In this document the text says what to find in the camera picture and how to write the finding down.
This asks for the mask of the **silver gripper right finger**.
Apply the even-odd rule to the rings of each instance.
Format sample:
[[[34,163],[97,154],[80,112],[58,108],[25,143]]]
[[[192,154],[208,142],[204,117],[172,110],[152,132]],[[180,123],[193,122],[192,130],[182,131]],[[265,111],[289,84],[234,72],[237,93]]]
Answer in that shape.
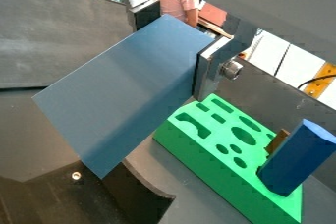
[[[226,16],[222,30],[232,38],[222,35],[197,54],[192,95],[198,101],[216,91],[222,78],[237,78],[242,66],[234,57],[250,46],[257,29],[233,15]]]

